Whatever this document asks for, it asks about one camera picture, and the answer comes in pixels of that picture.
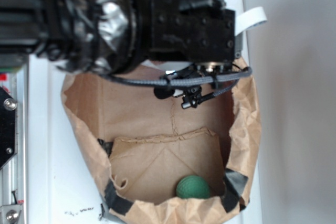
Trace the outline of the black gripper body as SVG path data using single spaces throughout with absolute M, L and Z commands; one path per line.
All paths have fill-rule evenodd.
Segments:
M 231 63 L 235 11 L 223 0 L 136 0 L 148 59 Z

